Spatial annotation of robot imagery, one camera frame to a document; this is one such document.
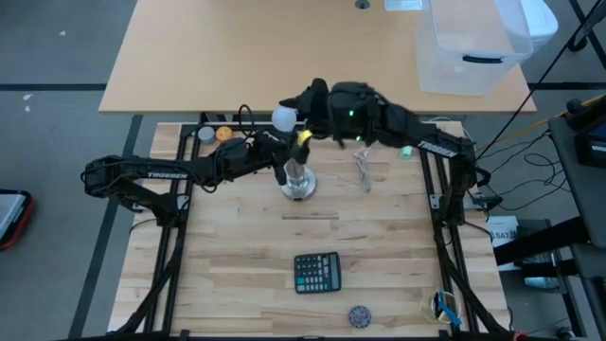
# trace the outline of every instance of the blue object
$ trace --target blue object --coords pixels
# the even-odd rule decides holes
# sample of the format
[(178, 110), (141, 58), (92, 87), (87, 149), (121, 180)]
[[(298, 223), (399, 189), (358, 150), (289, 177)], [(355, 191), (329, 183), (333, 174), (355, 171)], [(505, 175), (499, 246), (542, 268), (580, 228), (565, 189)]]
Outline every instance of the blue object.
[(450, 310), (450, 308), (448, 308), (448, 306), (446, 305), (446, 301), (444, 300), (444, 292), (441, 290), (438, 293), (437, 306), (439, 307), (439, 309), (444, 311), (444, 313), (446, 313), (446, 315), (448, 316), (448, 319), (450, 319), (451, 322), (453, 322), (453, 324), (455, 326), (458, 327), (461, 325), (461, 323), (462, 323), (461, 319), (458, 318), (458, 316), (455, 313), (453, 313), (453, 311)]

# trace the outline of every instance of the desk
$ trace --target desk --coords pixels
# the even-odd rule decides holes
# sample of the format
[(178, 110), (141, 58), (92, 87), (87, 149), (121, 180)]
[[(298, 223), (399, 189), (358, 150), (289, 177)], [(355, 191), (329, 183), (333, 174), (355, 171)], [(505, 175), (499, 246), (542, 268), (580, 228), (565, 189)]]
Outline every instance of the desk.
[[(439, 125), (462, 135), (458, 122)], [(151, 157), (174, 158), (180, 129), (178, 123), (160, 123)], [(364, 194), (356, 184), (353, 150), (341, 151), (328, 140), (313, 141), (311, 148), (318, 189), (307, 202), (284, 198), (272, 170), (223, 183), (214, 194), (193, 190), (173, 334), (189, 329), (197, 335), (437, 336), (447, 328), (419, 311), (421, 297), (441, 286), (419, 155), (402, 160), (398, 150), (373, 147), (372, 191)], [(144, 184), (169, 190), (167, 181)], [(134, 222), (151, 216), (137, 214)], [(467, 213), (474, 224), (485, 226), (483, 218), (481, 212)], [(149, 290), (160, 234), (153, 223), (133, 231), (110, 330), (126, 321)], [(506, 326), (507, 303), (489, 238), (468, 226), (460, 235), (472, 288)], [(297, 295), (293, 257), (322, 251), (340, 253), (343, 290)], [(373, 314), (365, 330), (348, 323), (349, 309), (358, 304)]]
[[(415, 11), (353, 0), (137, 2), (99, 110), (272, 112), (313, 78), (365, 81), (420, 114), (511, 114), (528, 94), (519, 66), (485, 97), (420, 90)], [(524, 113), (536, 111), (529, 101)]]

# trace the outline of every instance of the table leg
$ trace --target table leg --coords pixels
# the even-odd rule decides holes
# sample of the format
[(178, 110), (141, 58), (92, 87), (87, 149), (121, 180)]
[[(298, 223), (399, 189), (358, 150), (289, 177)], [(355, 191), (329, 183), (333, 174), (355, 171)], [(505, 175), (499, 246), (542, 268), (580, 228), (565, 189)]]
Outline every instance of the table leg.
[(498, 265), (503, 265), (588, 240), (585, 224), (577, 217), (495, 247), (494, 257)]

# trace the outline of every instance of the calculator keypad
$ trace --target calculator keypad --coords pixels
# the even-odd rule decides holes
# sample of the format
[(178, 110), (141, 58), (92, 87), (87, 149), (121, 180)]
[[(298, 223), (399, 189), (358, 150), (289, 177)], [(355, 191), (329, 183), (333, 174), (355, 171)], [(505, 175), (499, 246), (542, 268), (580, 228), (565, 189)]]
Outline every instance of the calculator keypad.
[(338, 272), (336, 253), (297, 256), (294, 258), (295, 289), (299, 294), (340, 290)]

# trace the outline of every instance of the light wood table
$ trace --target light wood table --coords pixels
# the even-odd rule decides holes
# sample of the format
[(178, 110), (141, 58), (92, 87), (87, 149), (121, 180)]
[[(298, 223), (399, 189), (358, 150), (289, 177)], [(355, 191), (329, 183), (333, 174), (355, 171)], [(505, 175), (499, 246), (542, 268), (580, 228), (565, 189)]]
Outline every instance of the light wood table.
[[(439, 125), (462, 135), (458, 122)], [(174, 158), (180, 127), (158, 125), (151, 157)], [(318, 189), (307, 202), (288, 201), (272, 170), (223, 183), (214, 194), (194, 189), (173, 333), (437, 336), (447, 328), (419, 311), (421, 297), (441, 287), (441, 277), (418, 153), (402, 160), (398, 150), (373, 147), (372, 190), (364, 194), (353, 144), (341, 151), (328, 140), (312, 142), (309, 165)], [(169, 181), (147, 180), (145, 186), (169, 191)], [(481, 213), (466, 216), (485, 226)], [(134, 222), (151, 217), (137, 214)], [(148, 292), (160, 233), (154, 223), (133, 231), (109, 330), (123, 324)], [(472, 288), (506, 326), (507, 303), (489, 237), (469, 226), (461, 226), (460, 235)], [(343, 290), (296, 294), (293, 257), (329, 251), (341, 255)], [(349, 325), (355, 305), (372, 312), (369, 328)], [(163, 312), (160, 304), (156, 329)]]
[[(267, 113), (318, 77), (329, 85), (365, 81), (420, 114), (518, 108), (528, 94), (519, 66), (484, 97), (421, 91), (418, 19), (381, 1), (356, 9), (353, 0), (142, 0), (99, 110), (233, 114), (246, 103)], [(535, 111), (532, 100), (523, 110)]]

